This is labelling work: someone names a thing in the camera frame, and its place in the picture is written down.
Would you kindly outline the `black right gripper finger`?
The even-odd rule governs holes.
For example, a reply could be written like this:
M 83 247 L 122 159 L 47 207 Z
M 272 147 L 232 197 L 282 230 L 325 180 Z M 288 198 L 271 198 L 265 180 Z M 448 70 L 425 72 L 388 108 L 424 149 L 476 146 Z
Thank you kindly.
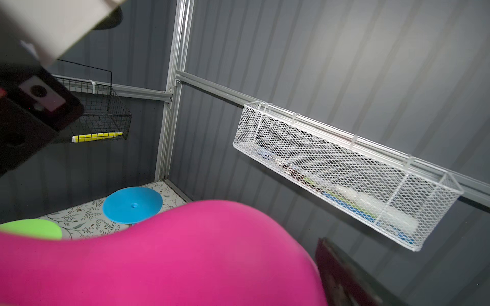
M 405 305 L 327 238 L 319 238 L 315 261 L 328 305 Z

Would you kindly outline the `magenta wine glass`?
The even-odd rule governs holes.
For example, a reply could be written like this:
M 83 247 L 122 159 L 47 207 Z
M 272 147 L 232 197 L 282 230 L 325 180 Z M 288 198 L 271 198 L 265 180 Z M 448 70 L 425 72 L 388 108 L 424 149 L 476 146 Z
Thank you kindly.
M 326 305 L 315 262 L 275 220 L 199 201 L 123 231 L 1 235 L 3 305 Z

